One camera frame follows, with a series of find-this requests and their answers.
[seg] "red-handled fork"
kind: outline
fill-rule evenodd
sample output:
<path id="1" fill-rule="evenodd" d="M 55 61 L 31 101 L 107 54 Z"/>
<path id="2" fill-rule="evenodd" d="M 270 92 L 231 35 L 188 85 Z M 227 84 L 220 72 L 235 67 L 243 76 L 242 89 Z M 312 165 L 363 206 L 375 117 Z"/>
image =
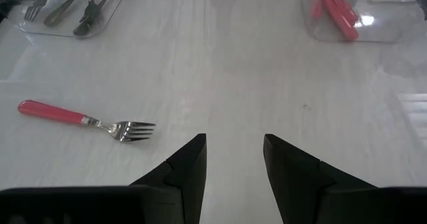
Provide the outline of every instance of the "red-handled fork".
<path id="1" fill-rule="evenodd" d="M 358 38 L 358 32 L 354 24 L 358 16 L 354 13 L 351 6 L 345 0 L 312 0 L 311 17 L 316 20 L 322 14 L 322 4 L 324 3 L 329 15 L 338 26 L 347 41 L 355 41 Z"/>
<path id="2" fill-rule="evenodd" d="M 153 123 L 140 123 L 135 121 L 120 121 L 118 123 L 104 123 L 93 117 L 73 111 L 64 110 L 58 107 L 53 107 L 37 101 L 23 101 L 18 106 L 18 111 L 22 114 L 41 117 L 64 123 L 82 125 L 86 127 L 99 127 L 108 131 L 108 133 L 120 142 L 139 141 L 149 139 L 147 135 L 151 135 Z"/>

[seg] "red fork handle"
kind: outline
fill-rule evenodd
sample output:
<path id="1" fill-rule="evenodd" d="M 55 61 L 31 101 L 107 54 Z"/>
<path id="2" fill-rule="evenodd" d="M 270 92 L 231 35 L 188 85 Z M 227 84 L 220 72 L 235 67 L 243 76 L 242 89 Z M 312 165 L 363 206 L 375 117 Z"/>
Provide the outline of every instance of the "red fork handle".
<path id="1" fill-rule="evenodd" d="M 340 29 L 342 35 L 346 38 L 347 41 L 355 41 L 359 34 L 357 30 L 348 23 L 347 19 L 342 15 L 340 10 L 338 10 L 333 0 L 323 0 L 326 9 L 328 10 L 329 15 L 334 20 L 334 23 Z"/>
<path id="2" fill-rule="evenodd" d="M 337 9 L 340 11 L 340 13 L 344 16 L 345 19 L 347 19 L 347 22 L 350 25 L 354 25 L 359 17 L 354 13 L 352 7 L 350 4 L 347 3 L 346 0 L 332 0 L 335 5 L 337 6 Z"/>
<path id="3" fill-rule="evenodd" d="M 80 113 L 64 110 L 32 100 L 21 102 L 18 106 L 18 111 L 26 115 L 72 124 L 81 124 L 81 120 L 85 117 L 85 115 Z"/>

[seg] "transparent bin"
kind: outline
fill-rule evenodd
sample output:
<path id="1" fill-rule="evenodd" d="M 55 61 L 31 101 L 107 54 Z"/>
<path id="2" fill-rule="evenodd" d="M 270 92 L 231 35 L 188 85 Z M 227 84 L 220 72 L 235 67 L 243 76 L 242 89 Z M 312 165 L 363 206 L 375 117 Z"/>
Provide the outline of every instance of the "transparent bin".
<path id="1" fill-rule="evenodd" d="M 100 11 L 96 12 L 96 6 L 91 5 L 89 8 L 90 0 L 47 0 L 39 8 L 34 20 L 31 20 L 28 12 L 31 12 L 31 8 L 37 12 L 40 0 L 0 1 L 9 2 L 11 8 L 4 15 L 22 31 L 66 37 L 90 37 L 101 32 L 121 3 L 121 0 L 106 0 Z M 93 3 L 98 5 L 100 2 L 94 0 Z M 89 16 L 94 18 L 91 21 L 84 20 L 85 13 L 90 13 Z"/>
<path id="2" fill-rule="evenodd" d="M 301 1 L 308 32 L 321 41 L 395 43 L 426 18 L 425 0 Z"/>

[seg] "table surface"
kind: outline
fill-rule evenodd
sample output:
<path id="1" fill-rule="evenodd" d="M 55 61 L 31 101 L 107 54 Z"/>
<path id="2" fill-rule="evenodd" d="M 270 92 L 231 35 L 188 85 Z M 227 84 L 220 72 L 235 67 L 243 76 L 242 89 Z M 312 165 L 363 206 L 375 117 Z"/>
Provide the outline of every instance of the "table surface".
<path id="1" fill-rule="evenodd" d="M 24 35 L 8 22 L 0 37 L 2 189 L 127 185 L 198 133 L 207 133 L 201 223 L 282 222 L 266 133 L 373 185 L 427 185 L 412 121 L 425 120 L 427 72 L 383 61 L 390 45 L 312 39 L 300 0 L 123 0 L 90 39 Z M 25 99 L 157 127 L 121 144 L 22 116 Z M 416 115 L 406 111 L 413 100 Z"/>

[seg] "white tabletop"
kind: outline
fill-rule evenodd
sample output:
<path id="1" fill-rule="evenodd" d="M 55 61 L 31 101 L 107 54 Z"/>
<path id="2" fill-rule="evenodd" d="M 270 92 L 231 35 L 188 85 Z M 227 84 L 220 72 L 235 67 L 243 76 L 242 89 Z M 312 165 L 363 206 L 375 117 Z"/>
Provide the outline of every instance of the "white tabletop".
<path id="1" fill-rule="evenodd" d="M 266 133 L 373 185 L 427 185 L 426 146 L 402 104 L 425 91 L 426 72 L 383 61 L 390 45 L 312 39 L 300 0 L 123 0 L 84 40 L 2 28 L 0 45 L 20 40 L 1 49 L 2 189 L 127 185 L 198 133 L 208 156 L 201 223 L 282 222 Z M 22 116 L 25 99 L 157 127 L 121 144 Z"/>

